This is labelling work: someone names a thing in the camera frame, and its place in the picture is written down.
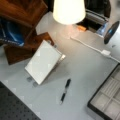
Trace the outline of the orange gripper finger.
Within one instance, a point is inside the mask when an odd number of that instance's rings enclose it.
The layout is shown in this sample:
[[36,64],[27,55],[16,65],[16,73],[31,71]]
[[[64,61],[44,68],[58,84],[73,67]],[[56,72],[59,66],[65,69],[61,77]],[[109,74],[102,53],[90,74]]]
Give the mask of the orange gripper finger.
[[77,28],[80,30],[80,31],[86,31],[86,27],[84,27],[84,26],[81,26],[81,25],[79,25],[79,26],[77,26]]

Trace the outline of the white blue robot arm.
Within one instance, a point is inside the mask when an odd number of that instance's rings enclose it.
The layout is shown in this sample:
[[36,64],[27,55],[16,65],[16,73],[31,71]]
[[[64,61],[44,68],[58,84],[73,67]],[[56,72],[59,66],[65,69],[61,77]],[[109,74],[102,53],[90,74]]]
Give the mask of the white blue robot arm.
[[120,49],[120,21],[114,22],[104,36],[104,44],[113,50]]

